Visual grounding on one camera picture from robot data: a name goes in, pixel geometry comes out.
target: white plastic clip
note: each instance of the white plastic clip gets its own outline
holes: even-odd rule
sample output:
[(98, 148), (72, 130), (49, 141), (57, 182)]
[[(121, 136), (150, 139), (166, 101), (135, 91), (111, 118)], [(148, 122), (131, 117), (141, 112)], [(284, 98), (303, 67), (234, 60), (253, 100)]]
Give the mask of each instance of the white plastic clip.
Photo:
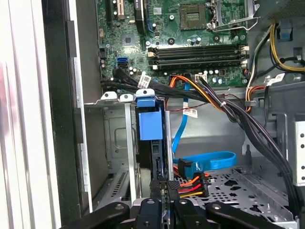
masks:
[(226, 105), (227, 103), (225, 101), (223, 101), (221, 104), (220, 104), (220, 107), (223, 107), (224, 105)]

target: cable label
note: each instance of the cable label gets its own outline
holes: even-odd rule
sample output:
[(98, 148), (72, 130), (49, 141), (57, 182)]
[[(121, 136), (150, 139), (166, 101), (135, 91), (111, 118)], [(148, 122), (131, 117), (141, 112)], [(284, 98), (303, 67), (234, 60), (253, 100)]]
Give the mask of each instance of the cable label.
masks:
[(192, 118), (198, 118), (198, 111), (196, 109), (188, 108), (188, 103), (183, 102), (183, 114)]
[(278, 74), (275, 78), (271, 79), (268, 84), (267, 84), (267, 87), (268, 86), (271, 86), (272, 84), (274, 83), (277, 83), (277, 82), (281, 82), (283, 80), (285, 76), (285, 73), (282, 73), (282, 74)]
[(151, 77), (145, 74), (142, 74), (140, 77), (140, 81), (138, 83), (138, 88), (146, 89), (148, 88), (149, 82), (151, 81)]

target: blue plastic bracket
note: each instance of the blue plastic bracket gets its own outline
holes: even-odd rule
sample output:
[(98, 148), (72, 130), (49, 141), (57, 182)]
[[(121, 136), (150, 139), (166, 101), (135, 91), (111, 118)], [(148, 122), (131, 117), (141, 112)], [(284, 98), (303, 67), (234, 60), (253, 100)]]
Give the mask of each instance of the blue plastic bracket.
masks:
[(155, 107), (155, 105), (156, 105), (156, 100), (154, 97), (145, 97), (145, 98), (137, 99), (138, 107)]
[(139, 113), (140, 140), (162, 140), (161, 109), (155, 112)]

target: cable bundle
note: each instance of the cable bundle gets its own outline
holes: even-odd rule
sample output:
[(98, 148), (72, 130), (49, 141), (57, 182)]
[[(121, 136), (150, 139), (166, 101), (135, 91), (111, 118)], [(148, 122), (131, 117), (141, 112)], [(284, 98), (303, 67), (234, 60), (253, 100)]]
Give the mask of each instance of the cable bundle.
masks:
[[(138, 82), (122, 69), (115, 70), (114, 77), (121, 81), (119, 84), (121, 89), (130, 90), (131, 86), (132, 90), (135, 90), (134, 87), (138, 85)], [(168, 98), (190, 98), (211, 103), (216, 109), (225, 112), (231, 122), (238, 123), (254, 147), (280, 171), (288, 194), (289, 208), (295, 216), (298, 215), (301, 206), (304, 205), (302, 193), (298, 187), (293, 186), (292, 170), (289, 163), (265, 128), (250, 116), (244, 108), (230, 100), (220, 98), (205, 80), (201, 79), (203, 86), (201, 87), (198, 83), (184, 76), (176, 75), (173, 77), (173, 80), (178, 79), (189, 83), (195, 91), (179, 90), (155, 81), (150, 81), (149, 87), (154, 89), (156, 94), (166, 95)]]

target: cpu socket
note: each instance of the cpu socket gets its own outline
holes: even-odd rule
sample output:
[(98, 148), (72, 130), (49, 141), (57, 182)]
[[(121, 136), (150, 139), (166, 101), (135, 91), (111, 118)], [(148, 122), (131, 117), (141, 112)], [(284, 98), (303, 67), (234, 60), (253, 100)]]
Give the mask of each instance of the cpu socket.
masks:
[(184, 4), (180, 6), (181, 30), (201, 30), (206, 28), (205, 5)]

